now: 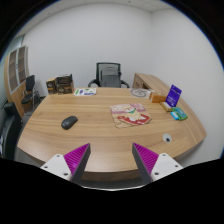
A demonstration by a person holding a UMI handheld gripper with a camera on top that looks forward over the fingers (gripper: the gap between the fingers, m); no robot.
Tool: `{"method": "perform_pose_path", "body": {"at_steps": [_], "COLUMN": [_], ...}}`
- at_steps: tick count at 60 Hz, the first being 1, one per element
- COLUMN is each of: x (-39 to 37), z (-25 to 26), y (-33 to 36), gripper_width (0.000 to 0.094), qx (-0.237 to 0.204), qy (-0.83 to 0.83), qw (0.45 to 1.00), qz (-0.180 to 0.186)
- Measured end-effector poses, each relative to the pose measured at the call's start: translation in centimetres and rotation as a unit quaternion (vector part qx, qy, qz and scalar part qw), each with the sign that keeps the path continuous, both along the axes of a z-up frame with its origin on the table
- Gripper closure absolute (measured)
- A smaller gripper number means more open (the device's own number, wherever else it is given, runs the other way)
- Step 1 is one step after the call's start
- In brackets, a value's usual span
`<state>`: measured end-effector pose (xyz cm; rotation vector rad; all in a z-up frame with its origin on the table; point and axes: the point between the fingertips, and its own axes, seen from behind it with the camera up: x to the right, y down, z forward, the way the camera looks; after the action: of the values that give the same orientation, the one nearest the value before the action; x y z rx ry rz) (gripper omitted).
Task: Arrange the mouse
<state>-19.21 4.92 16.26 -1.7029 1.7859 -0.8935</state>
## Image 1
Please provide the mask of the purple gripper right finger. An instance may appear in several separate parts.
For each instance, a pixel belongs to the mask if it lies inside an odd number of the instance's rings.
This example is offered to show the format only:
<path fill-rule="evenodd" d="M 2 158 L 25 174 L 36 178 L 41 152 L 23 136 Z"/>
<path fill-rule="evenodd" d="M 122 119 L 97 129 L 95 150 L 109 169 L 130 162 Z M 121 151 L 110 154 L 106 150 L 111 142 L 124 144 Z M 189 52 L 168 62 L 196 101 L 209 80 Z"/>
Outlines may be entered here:
<path fill-rule="evenodd" d="M 132 144 L 132 154 L 144 185 L 182 169 L 167 153 L 157 154 L 137 143 Z"/>

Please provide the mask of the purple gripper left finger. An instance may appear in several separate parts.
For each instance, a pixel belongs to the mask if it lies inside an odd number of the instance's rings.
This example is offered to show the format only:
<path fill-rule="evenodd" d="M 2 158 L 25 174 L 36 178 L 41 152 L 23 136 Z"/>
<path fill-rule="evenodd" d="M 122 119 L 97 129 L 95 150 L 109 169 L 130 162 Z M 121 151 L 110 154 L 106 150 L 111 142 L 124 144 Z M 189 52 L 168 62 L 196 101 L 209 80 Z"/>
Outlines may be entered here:
<path fill-rule="evenodd" d="M 90 154 L 90 144 L 87 143 L 65 155 L 54 155 L 41 168 L 65 180 L 79 184 Z"/>

